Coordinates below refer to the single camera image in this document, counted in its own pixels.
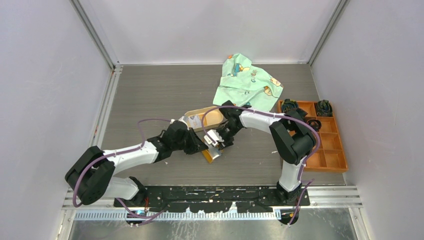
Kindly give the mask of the credit card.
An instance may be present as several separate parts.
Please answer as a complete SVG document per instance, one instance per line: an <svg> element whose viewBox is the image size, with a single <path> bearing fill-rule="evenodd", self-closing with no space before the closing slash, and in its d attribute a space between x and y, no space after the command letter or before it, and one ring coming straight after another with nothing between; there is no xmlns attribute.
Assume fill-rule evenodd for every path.
<svg viewBox="0 0 424 240"><path fill-rule="evenodd" d="M190 127L193 129L198 129L202 127L202 121L199 114L189 116L188 122L190 124Z"/></svg>

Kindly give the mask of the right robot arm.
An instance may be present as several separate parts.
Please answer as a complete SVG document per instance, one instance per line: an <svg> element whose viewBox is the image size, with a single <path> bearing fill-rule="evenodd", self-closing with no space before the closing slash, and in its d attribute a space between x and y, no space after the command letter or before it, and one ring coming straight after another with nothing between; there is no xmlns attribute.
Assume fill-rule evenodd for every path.
<svg viewBox="0 0 424 240"><path fill-rule="evenodd" d="M247 106L237 107L227 101L219 107L225 122L214 130L213 145L219 150L234 144L241 129L256 129L272 136L282 159L281 176L276 184L277 198L283 205L291 205L301 190L301 175L306 160L320 143L316 131L307 125L296 111L287 113L261 112Z"/></svg>

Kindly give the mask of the orange leather card holder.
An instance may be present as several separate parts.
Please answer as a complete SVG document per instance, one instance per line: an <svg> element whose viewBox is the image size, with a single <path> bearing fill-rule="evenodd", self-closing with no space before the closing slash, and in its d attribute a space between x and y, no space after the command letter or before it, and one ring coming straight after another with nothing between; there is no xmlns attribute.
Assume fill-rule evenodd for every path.
<svg viewBox="0 0 424 240"><path fill-rule="evenodd" d="M217 148L206 149L201 151L201 153L209 164L222 155L222 151Z"/></svg>

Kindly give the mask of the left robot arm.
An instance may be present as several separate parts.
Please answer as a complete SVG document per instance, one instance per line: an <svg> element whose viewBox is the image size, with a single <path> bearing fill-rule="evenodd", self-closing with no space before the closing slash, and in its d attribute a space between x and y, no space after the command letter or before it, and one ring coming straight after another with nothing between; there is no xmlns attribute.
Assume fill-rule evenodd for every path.
<svg viewBox="0 0 424 240"><path fill-rule="evenodd" d="M116 174L139 165L158 163L173 152L193 155L207 149L208 145L193 128L175 120L159 135L133 146L113 150L101 150L97 145L87 148L64 179L73 190L72 204L76 208L91 205L102 197L127 200L138 207L146 200L144 187L134 177L119 178Z"/></svg>

